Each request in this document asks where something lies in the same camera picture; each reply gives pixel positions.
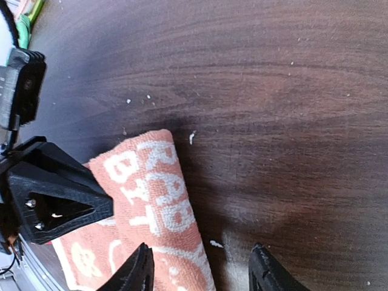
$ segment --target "black cable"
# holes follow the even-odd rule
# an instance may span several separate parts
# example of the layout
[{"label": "black cable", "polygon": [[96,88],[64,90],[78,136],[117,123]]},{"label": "black cable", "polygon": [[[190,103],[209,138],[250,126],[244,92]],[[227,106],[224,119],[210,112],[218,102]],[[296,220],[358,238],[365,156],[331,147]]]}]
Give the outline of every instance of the black cable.
[{"label": "black cable", "polygon": [[14,253],[14,254],[13,254],[13,261],[12,261],[11,265],[10,265],[8,268],[6,268],[4,271],[2,271],[2,272],[0,273],[0,276],[2,276],[2,275],[4,275],[5,273],[11,271],[11,269],[12,269],[12,267],[13,267],[15,261],[16,261],[16,254]]},{"label": "black cable", "polygon": [[1,10],[1,13],[4,15],[4,19],[8,25],[8,29],[11,32],[13,45],[18,49],[19,32],[18,32],[18,29],[16,28],[15,20],[13,19],[13,14],[9,9],[5,0],[0,0],[0,10]]}]

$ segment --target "folded cloth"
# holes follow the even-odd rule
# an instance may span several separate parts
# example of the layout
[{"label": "folded cloth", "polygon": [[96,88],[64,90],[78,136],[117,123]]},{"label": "folded cloth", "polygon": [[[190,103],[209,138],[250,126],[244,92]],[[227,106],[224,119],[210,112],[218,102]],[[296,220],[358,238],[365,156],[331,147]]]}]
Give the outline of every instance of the folded cloth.
[{"label": "folded cloth", "polygon": [[101,287],[143,242],[157,291],[215,290],[168,130],[128,139],[89,163],[115,216],[53,241],[70,290]]}]

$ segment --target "wooden table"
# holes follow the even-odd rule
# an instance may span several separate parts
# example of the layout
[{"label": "wooden table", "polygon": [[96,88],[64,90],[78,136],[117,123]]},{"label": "wooden table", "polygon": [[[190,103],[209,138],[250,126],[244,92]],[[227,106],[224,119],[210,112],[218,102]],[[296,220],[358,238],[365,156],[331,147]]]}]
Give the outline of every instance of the wooden table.
[{"label": "wooden table", "polygon": [[312,290],[387,290],[387,1],[47,1],[32,49],[24,137],[86,162],[172,131],[218,290],[257,241]]}]

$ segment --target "pink and white patterned fabric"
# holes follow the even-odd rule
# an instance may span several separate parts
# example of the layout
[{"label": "pink and white patterned fabric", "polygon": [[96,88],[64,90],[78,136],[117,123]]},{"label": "pink and white patterned fabric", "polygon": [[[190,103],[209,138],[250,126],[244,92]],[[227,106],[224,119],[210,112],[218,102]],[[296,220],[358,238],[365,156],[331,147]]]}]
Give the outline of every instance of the pink and white patterned fabric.
[{"label": "pink and white patterned fabric", "polygon": [[71,290],[98,289],[143,242],[153,250],[155,291],[215,290],[168,130],[128,139],[89,167],[115,216],[53,241]]}]

